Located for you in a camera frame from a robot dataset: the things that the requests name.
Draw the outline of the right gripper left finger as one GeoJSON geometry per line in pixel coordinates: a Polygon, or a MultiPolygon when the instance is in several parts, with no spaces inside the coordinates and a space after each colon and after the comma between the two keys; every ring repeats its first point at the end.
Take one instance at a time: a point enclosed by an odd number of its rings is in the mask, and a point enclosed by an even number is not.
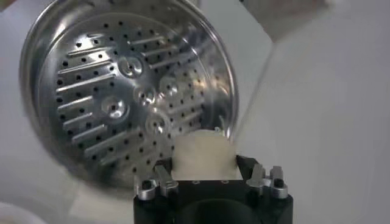
{"type": "Polygon", "coordinates": [[[158,195],[168,198],[170,195],[178,193],[179,182],[173,179],[172,168],[172,158],[165,158],[156,161],[152,172],[146,177],[135,175],[134,192],[136,198],[141,201],[150,201],[158,195]]]}

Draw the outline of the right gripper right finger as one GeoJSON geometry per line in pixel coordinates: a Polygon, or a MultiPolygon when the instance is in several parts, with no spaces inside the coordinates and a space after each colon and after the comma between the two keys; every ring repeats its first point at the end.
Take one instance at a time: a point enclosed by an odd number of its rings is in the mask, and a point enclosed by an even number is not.
{"type": "Polygon", "coordinates": [[[258,197],[268,194],[278,200],[288,198],[288,186],[281,166],[273,166],[266,175],[263,165],[254,158],[236,155],[236,164],[249,190],[258,197]]]}

